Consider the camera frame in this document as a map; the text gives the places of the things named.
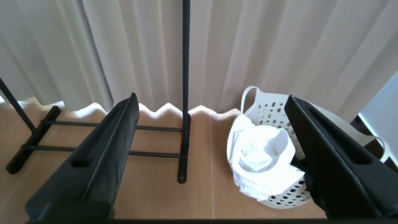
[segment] black vertical pole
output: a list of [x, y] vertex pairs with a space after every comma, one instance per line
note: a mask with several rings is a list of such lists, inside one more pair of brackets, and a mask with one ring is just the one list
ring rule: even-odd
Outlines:
[[188, 148], [191, 117], [188, 114], [188, 78], [189, 78], [189, 28], [190, 0], [182, 1], [182, 143], [181, 158], [178, 166], [178, 182], [187, 181]]
[[0, 90], [4, 93], [10, 104], [14, 107], [14, 109], [17, 111], [19, 116], [24, 120], [25, 124], [27, 127], [32, 131], [32, 134], [36, 134], [36, 127], [32, 123], [32, 121], [29, 119], [29, 117], [25, 114], [25, 111], [21, 108], [19, 105], [18, 101], [15, 99], [15, 97], [12, 95], [10, 90], [7, 88], [6, 84], [2, 81], [0, 78]]

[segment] curtain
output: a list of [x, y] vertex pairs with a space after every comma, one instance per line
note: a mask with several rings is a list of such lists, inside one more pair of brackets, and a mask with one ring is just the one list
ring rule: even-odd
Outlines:
[[[181, 108], [181, 0], [1, 4], [0, 75], [14, 93], [109, 110], [134, 91], [151, 110]], [[394, 0], [191, 0], [189, 108], [223, 113], [256, 85], [351, 120], [398, 70], [397, 11]]]

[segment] perforated basket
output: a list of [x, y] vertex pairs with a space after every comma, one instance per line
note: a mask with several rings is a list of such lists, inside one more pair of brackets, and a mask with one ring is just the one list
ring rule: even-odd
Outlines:
[[[255, 125], [271, 125], [275, 128], [285, 129], [294, 143], [294, 146], [296, 148], [296, 156], [299, 159], [304, 158], [305, 155], [284, 110], [287, 98], [289, 96], [277, 93], [264, 93], [256, 86], [249, 86], [245, 89], [242, 95], [242, 113], [246, 96], [253, 88], [256, 89], [256, 97], [254, 99], [254, 103], [246, 112], [244, 112], [244, 114]], [[354, 140], [359, 142], [362, 146], [377, 138], [382, 143], [384, 148], [384, 154], [380, 158], [380, 160], [382, 162], [385, 162], [388, 159], [389, 146], [382, 139], [379, 139], [375, 136], [364, 135], [354, 129], [349, 123], [347, 123], [339, 116], [317, 105], [312, 105], [316, 107], [318, 111], [323, 113], [330, 121], [334, 122], [340, 129], [350, 135]], [[303, 205], [311, 200], [312, 198], [310, 192], [307, 190], [304, 178], [302, 177], [295, 184], [290, 186], [284, 193], [280, 195], [273, 195], [267, 200], [261, 201], [261, 203], [272, 208], [287, 209]]]

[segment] white plastic bag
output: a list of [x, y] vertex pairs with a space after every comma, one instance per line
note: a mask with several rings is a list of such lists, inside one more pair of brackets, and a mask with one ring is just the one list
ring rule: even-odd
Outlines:
[[234, 182], [243, 194], [267, 200], [283, 193], [303, 175], [290, 165], [295, 148], [284, 129], [255, 126], [245, 115], [239, 115], [231, 127], [227, 158]]

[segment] black horizontal bar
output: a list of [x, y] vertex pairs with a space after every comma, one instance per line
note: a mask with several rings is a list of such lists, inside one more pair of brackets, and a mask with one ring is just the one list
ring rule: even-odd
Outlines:
[[[97, 123], [86, 123], [86, 122], [74, 122], [74, 121], [46, 121], [47, 124], [57, 125], [70, 125], [70, 126], [85, 126], [85, 127], [96, 127]], [[182, 128], [164, 128], [164, 127], [152, 127], [152, 126], [137, 126], [138, 130], [148, 131], [175, 131], [182, 132]]]
[[137, 152], [137, 151], [130, 151], [129, 155], [132, 156], [152, 156], [152, 157], [166, 157], [166, 158], [180, 158], [180, 154], [174, 153], [160, 153], [160, 152]]
[[[60, 147], [60, 146], [27, 146], [28, 149], [32, 150], [43, 150], [43, 151], [62, 151], [62, 152], [73, 152], [74, 147]], [[152, 157], [166, 157], [166, 158], [180, 158], [180, 154], [174, 153], [160, 153], [160, 152], [137, 152], [130, 151], [131, 156], [152, 156]]]

